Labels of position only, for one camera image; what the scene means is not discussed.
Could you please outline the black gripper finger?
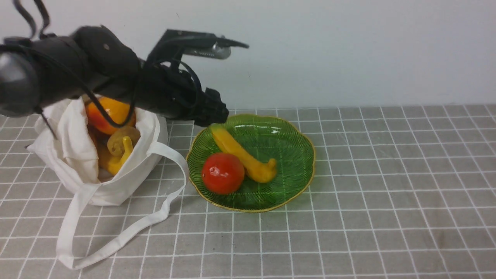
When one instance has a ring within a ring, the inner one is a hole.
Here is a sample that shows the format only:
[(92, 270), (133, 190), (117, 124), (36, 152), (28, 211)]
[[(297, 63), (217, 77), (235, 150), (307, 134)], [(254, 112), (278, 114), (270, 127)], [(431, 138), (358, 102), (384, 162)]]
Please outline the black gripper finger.
[(227, 105), (222, 101), (217, 90), (206, 88), (199, 96), (194, 109), (194, 124), (207, 127), (212, 124), (223, 124), (229, 116)]

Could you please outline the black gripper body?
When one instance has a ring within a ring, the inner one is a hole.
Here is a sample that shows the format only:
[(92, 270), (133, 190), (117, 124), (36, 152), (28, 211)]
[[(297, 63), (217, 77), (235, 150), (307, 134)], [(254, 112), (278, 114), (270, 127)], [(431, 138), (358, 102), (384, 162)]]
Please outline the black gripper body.
[(185, 62), (144, 63), (134, 91), (135, 106), (173, 120), (208, 121), (212, 102)]

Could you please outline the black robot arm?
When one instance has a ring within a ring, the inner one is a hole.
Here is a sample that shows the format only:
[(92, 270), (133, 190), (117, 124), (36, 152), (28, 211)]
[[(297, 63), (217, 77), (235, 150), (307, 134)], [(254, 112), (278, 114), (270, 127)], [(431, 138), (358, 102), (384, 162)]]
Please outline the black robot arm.
[(229, 110), (217, 90), (203, 88), (184, 55), (225, 60), (248, 45), (212, 33), (168, 29), (146, 59), (107, 27), (81, 26), (69, 36), (45, 33), (51, 21), (41, 0), (43, 25), (19, 0), (13, 5), (30, 26), (29, 37), (1, 44), (1, 114), (43, 116), (44, 108), (86, 95), (112, 127), (131, 121), (135, 108), (207, 127), (224, 123)]

